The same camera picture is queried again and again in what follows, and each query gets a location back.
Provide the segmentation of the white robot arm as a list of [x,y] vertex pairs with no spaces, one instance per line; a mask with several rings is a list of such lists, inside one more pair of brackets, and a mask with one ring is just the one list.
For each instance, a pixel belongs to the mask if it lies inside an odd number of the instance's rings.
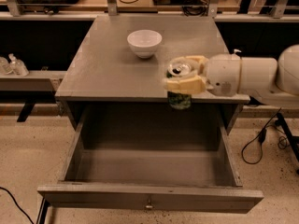
[[263,105],[299,106],[298,47],[283,50],[278,59],[232,54],[183,56],[170,61],[164,88],[175,94],[247,95]]

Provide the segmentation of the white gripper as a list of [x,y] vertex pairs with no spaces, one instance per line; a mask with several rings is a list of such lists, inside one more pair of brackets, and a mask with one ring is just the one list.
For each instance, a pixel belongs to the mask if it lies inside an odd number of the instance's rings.
[[[219,54],[210,59],[202,55],[178,57],[170,61],[169,73],[190,74],[194,70],[201,71],[204,65],[208,91],[216,96],[230,97],[237,94],[241,59],[235,54]],[[173,93],[198,94],[206,90],[206,83],[200,76],[171,77],[164,81],[164,88]]]

